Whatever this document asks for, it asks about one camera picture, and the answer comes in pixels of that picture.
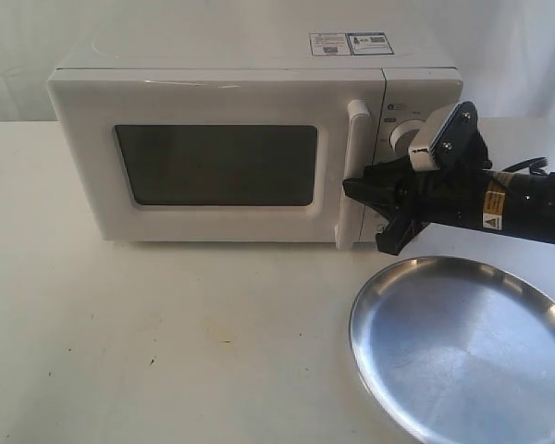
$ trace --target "control panel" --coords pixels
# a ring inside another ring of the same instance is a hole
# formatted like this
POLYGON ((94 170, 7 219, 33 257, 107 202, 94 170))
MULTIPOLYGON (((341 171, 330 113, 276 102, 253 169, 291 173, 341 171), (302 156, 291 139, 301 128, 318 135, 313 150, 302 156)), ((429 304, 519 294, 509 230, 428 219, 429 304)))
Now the control panel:
MULTIPOLYGON (((373 164, 407 155, 415 134, 431 113, 460 100, 463 81, 454 68, 383 69, 387 79, 373 164)), ((387 220, 367 208, 360 241, 374 241, 387 220)))

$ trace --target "microwave control dial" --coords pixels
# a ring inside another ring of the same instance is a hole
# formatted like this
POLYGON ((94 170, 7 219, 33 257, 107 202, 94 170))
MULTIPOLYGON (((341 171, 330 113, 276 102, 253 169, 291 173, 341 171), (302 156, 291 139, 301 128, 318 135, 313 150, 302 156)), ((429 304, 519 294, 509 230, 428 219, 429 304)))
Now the microwave control dial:
POLYGON ((423 126, 422 120, 407 120, 390 133, 390 146, 398 157, 407 155, 409 145, 423 126))

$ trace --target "yellow warning sticker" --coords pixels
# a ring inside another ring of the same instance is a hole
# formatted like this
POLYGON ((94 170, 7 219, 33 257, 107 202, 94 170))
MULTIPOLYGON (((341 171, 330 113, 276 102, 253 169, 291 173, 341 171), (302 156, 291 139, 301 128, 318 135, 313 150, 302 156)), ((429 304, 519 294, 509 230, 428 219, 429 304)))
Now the yellow warning sticker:
POLYGON ((510 173, 493 173, 496 181, 489 182, 483 201, 483 228, 503 230, 503 208, 506 204, 506 190, 512 180, 510 173))

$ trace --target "metal plate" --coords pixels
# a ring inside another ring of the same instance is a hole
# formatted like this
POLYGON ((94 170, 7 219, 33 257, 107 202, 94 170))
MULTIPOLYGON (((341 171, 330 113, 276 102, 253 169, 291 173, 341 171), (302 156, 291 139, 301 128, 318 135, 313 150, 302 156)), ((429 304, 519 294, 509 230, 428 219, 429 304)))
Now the metal plate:
POLYGON ((350 341, 366 388, 421 442, 555 443, 555 303, 518 277, 397 263, 358 294, 350 341))

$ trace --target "microwave window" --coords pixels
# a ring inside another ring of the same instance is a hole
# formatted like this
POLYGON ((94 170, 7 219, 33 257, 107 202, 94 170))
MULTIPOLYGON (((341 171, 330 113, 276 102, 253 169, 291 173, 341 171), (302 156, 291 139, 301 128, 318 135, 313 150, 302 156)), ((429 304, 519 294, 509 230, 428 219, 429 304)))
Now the microwave window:
POLYGON ((306 206, 317 129, 278 125, 117 125, 141 205, 306 206))

